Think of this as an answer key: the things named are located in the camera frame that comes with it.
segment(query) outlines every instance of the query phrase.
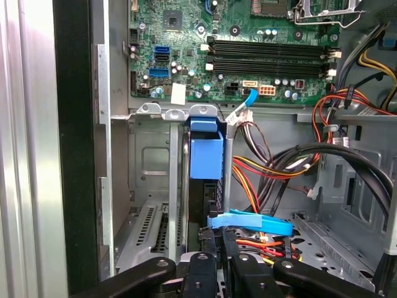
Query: white sticker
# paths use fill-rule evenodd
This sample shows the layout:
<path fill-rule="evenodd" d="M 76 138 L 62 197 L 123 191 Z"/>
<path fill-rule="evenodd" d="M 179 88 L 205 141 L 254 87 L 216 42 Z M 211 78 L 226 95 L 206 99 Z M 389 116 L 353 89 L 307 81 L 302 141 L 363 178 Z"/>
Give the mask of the white sticker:
<path fill-rule="evenodd" d="M 378 112 L 370 107 L 366 107 L 364 110 L 358 113 L 359 116 L 370 116 L 370 115 L 377 115 Z"/>
<path fill-rule="evenodd" d="M 180 104 L 184 106 L 186 103 L 186 85 L 172 84 L 171 104 Z"/>
<path fill-rule="evenodd" d="M 237 117 L 236 111 L 230 113 L 230 115 L 225 119 L 226 123 L 229 125 L 235 125 L 238 120 L 239 117 Z"/>

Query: cable tie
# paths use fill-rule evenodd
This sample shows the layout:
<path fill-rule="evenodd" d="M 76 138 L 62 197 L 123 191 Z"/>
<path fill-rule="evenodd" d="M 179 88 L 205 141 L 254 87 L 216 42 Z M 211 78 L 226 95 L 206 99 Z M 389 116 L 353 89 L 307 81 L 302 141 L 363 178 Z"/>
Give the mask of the cable tie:
<path fill-rule="evenodd" d="M 339 130 L 339 126 L 337 124 L 330 124 L 324 126 L 324 132 L 337 132 Z"/>
<path fill-rule="evenodd" d="M 328 111 L 332 111 L 332 110 L 334 110 L 336 112 L 338 110 L 338 108 L 337 107 L 329 107 L 328 108 Z"/>
<path fill-rule="evenodd" d="M 354 95 L 354 88 L 355 88 L 355 85 L 353 85 L 353 84 L 349 85 L 349 88 L 347 90 L 345 103 L 344 103 L 345 110 L 347 110 L 350 107 L 350 105 L 352 104 L 353 95 Z"/>

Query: metal frame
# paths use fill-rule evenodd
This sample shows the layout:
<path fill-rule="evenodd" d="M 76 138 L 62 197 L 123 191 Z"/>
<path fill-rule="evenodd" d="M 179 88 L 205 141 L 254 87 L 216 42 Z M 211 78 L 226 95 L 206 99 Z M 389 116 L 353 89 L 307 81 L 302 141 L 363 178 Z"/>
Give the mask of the metal frame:
<path fill-rule="evenodd" d="M 51 0 L 0 2 L 0 106 L 0 296 L 66 298 Z"/>

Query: black ram slot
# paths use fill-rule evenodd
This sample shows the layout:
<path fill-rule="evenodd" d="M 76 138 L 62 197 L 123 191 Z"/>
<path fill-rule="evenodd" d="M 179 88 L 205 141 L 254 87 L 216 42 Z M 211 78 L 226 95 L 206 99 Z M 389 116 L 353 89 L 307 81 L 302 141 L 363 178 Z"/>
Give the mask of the black ram slot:
<path fill-rule="evenodd" d="M 215 40 L 212 37 L 207 38 L 207 42 L 211 47 L 217 45 L 225 45 L 225 46 L 239 46 L 242 47 L 244 45 L 250 47 L 259 47 L 259 48 L 290 48 L 293 50 L 308 50 L 308 51 L 319 51 L 324 52 L 326 50 L 325 47 L 318 46 L 318 45 L 289 45 L 289 44 L 280 44 L 280 43 L 265 43 L 265 42 L 235 42 L 231 40 Z"/>
<path fill-rule="evenodd" d="M 234 74 L 254 74 L 254 75 L 274 75 L 274 76 L 296 76 L 318 78 L 321 76 L 319 65 L 293 64 L 264 62 L 257 60 L 231 60 L 214 59 L 213 62 L 216 73 Z"/>
<path fill-rule="evenodd" d="M 269 61 L 261 61 L 261 60 L 234 60 L 227 58 L 214 58 L 213 62 L 215 65 L 233 65 L 233 66 L 245 65 L 249 67 L 264 66 L 270 68 L 284 68 L 291 70 L 300 70 L 300 69 L 319 70 L 321 67 L 320 64 L 289 63 L 282 61 L 269 62 Z"/>
<path fill-rule="evenodd" d="M 276 43 L 232 42 L 212 40 L 208 44 L 214 56 L 238 56 L 320 61 L 326 48 L 312 45 L 280 45 Z"/>

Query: gray metal bracket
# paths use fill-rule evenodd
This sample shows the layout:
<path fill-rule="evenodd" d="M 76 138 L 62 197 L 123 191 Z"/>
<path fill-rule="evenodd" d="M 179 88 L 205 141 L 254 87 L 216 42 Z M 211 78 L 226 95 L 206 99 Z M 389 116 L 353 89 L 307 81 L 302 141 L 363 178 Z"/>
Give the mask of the gray metal bracket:
<path fill-rule="evenodd" d="M 395 186 L 393 197 L 391 198 L 385 238 L 385 252 L 388 255 L 397 255 L 397 186 Z"/>
<path fill-rule="evenodd" d="M 189 117 L 218 117 L 218 109 L 211 104 L 195 104 L 189 110 L 168 109 L 162 111 L 161 106 L 154 102 L 144 103 L 140 108 L 128 115 L 113 115 L 112 120 L 130 120 L 134 115 L 148 115 L 150 117 L 161 117 L 165 121 L 186 121 Z"/>

